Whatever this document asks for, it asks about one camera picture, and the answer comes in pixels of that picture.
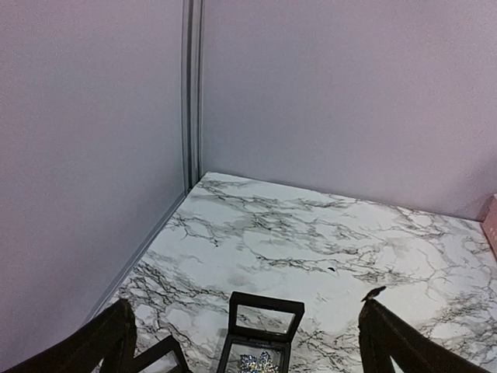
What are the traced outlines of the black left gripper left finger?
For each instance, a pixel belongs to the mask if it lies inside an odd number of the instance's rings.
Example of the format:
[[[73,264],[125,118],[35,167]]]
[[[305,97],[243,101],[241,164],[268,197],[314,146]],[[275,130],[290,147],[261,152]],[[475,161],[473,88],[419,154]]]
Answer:
[[[7,371],[132,372],[136,347],[134,312],[120,299],[65,340]]]

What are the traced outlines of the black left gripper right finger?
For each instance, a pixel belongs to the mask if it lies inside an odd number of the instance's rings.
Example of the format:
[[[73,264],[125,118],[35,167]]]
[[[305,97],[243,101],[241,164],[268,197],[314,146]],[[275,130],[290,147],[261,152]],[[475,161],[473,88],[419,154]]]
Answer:
[[[385,286],[370,290],[359,314],[360,356],[364,372],[480,372],[481,367],[423,336],[376,301]]]

